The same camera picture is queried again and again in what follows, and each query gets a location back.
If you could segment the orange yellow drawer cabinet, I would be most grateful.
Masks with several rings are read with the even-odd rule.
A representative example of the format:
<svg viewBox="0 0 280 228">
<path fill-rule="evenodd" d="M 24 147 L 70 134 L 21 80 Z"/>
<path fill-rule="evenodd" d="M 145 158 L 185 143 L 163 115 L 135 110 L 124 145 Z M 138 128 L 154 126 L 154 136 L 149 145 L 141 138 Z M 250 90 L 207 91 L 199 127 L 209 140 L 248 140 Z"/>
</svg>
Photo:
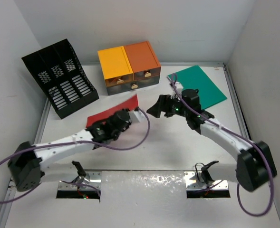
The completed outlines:
<svg viewBox="0 0 280 228">
<path fill-rule="evenodd" d="M 97 52 L 108 95 L 154 86 L 161 64 L 151 43 L 142 41 Z"/>
</svg>

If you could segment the black mesh file organizer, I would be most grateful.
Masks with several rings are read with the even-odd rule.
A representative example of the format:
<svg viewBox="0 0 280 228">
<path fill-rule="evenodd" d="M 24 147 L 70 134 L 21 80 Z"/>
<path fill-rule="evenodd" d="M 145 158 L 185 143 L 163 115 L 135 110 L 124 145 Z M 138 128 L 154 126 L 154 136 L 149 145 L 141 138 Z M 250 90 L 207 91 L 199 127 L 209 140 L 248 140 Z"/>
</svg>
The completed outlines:
<svg viewBox="0 0 280 228">
<path fill-rule="evenodd" d="M 67 39 L 21 59 L 60 119 L 99 99 Z"/>
</svg>

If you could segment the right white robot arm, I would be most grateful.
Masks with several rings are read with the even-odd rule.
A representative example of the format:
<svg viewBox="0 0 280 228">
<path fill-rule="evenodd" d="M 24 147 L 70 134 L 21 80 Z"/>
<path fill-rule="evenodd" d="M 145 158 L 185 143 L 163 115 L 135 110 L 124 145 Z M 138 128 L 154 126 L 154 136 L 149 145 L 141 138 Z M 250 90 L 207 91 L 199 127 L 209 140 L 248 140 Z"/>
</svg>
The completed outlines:
<svg viewBox="0 0 280 228">
<path fill-rule="evenodd" d="M 201 168 L 197 179 L 210 184 L 217 175 L 225 173 L 229 181 L 253 192 L 269 181 L 269 174 L 276 177 L 277 170 L 269 146 L 263 141 L 246 142 L 225 131 L 214 115 L 201 108 L 198 93 L 197 89 L 186 89 L 182 91 L 181 97 L 160 95 L 157 102 L 147 110 L 155 118 L 159 118 L 162 112 L 165 117 L 184 117 L 192 130 L 214 141 L 236 160 L 233 165 L 212 161 Z"/>
</svg>

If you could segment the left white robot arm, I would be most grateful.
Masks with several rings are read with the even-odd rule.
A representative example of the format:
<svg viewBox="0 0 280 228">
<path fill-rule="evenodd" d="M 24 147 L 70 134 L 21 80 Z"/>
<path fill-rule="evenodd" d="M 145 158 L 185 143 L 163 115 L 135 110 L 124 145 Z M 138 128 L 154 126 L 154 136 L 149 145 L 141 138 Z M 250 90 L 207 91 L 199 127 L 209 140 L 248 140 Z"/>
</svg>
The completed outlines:
<svg viewBox="0 0 280 228">
<path fill-rule="evenodd" d="M 47 167 L 76 153 L 95 150 L 116 141 L 131 125 L 133 111 L 122 109 L 88 128 L 62 139 L 30 146 L 26 152 L 15 151 L 8 162 L 17 191 L 37 187 L 46 175 Z"/>
</svg>

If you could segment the green folder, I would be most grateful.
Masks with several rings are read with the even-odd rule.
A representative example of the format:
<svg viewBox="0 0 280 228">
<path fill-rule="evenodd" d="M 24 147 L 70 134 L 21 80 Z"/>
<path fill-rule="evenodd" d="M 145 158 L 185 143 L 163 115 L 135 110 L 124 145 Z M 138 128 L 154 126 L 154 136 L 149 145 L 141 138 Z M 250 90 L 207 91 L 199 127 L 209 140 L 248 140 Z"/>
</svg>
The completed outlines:
<svg viewBox="0 0 280 228">
<path fill-rule="evenodd" d="M 212 107 L 227 97 L 199 66 L 192 66 L 174 73 L 184 89 L 197 89 L 202 109 Z"/>
</svg>

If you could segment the red folder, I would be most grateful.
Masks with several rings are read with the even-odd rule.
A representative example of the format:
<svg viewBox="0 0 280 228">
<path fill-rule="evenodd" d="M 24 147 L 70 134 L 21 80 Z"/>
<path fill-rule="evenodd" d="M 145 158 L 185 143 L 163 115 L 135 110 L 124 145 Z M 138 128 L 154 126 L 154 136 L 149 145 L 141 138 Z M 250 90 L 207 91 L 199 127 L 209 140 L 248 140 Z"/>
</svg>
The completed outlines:
<svg viewBox="0 0 280 228">
<path fill-rule="evenodd" d="M 137 95 L 133 95 L 132 97 L 128 98 L 124 102 L 113 106 L 105 111 L 102 111 L 100 113 L 97 113 L 95 115 L 91 115 L 87 118 L 87 124 L 86 127 L 90 127 L 92 124 L 94 124 L 97 121 L 106 119 L 113 115 L 116 111 L 120 111 L 122 109 L 128 109 L 129 111 L 132 111 L 138 107 L 138 97 Z"/>
</svg>

